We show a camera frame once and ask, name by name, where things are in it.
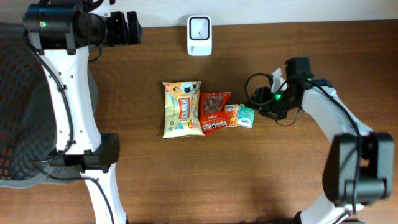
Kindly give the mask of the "beige snack bag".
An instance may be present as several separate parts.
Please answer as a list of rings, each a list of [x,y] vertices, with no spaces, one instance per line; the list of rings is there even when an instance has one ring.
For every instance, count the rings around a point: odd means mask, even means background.
[[[163,139],[204,136],[198,118],[201,81],[163,82],[165,128]]]

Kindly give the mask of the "teal tissue pack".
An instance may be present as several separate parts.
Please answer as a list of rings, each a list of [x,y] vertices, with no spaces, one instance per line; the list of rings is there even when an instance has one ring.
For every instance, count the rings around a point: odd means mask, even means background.
[[[254,123],[255,110],[240,104],[240,111],[238,116],[238,126],[244,128],[252,128]]]

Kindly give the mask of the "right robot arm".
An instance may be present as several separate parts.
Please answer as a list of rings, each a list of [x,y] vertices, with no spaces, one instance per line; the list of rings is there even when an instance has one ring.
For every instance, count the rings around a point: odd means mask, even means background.
[[[339,99],[333,85],[316,79],[307,57],[293,57],[266,76],[269,86],[247,95],[249,107],[279,121],[296,108],[309,114],[331,144],[322,175],[323,192],[292,223],[353,223],[350,218],[390,197],[394,140],[363,124]]]

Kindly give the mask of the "orange tissue pack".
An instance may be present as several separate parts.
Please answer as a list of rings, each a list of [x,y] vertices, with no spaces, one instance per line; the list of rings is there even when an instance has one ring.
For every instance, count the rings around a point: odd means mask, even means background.
[[[228,117],[228,127],[229,128],[237,127],[239,113],[240,113],[240,105],[239,104],[226,105],[224,107],[224,111],[226,112]]]

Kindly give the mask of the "red Hacks candy bag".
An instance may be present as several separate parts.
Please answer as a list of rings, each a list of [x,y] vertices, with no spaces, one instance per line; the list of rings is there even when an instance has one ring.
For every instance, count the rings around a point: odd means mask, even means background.
[[[224,106],[230,92],[200,94],[200,125],[205,136],[229,125]]]

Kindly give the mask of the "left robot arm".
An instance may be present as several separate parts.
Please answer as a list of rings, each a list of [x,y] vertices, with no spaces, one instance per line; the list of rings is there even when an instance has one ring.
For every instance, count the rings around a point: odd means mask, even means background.
[[[24,14],[24,38],[49,84],[57,127],[48,156],[32,161],[75,169],[86,183],[97,223],[127,223],[116,182],[120,140],[98,131],[88,83],[91,49],[139,44],[134,11],[111,11],[111,1],[41,1]]]

